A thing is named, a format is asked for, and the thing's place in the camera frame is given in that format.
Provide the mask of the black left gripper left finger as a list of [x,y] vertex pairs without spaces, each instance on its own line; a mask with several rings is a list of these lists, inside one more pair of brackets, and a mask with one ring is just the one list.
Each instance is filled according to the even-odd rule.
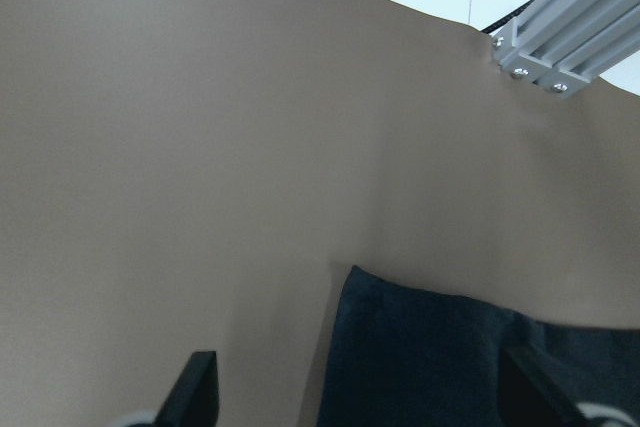
[[220,412],[215,351],[191,354],[155,417],[156,426],[216,426]]

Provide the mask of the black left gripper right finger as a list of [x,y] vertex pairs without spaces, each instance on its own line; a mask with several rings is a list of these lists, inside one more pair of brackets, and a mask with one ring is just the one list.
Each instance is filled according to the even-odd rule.
[[505,426],[587,426],[586,417],[527,346],[499,354],[499,414]]

